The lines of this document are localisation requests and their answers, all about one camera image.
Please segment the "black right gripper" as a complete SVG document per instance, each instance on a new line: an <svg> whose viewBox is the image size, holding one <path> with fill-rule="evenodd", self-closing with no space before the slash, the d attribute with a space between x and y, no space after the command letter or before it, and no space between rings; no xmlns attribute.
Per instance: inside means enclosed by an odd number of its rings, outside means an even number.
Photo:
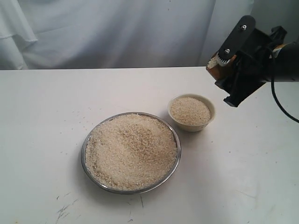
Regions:
<svg viewBox="0 0 299 224"><path fill-rule="evenodd" d="M271 50L283 43L286 34L281 26L272 28L270 35L249 26L233 29L214 55L215 84L229 94L224 102L238 107L264 85L263 72L273 59Z"/></svg>

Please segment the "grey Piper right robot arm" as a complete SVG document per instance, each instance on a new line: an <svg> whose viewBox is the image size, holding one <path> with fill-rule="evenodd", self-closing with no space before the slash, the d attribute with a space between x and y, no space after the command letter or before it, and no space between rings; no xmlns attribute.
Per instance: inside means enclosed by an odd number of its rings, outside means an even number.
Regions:
<svg viewBox="0 0 299 224"><path fill-rule="evenodd" d="M224 101L232 106L248 98L268 82L298 82L299 44L284 44L282 26L269 35L246 24L236 26L206 70L215 85L229 94Z"/></svg>

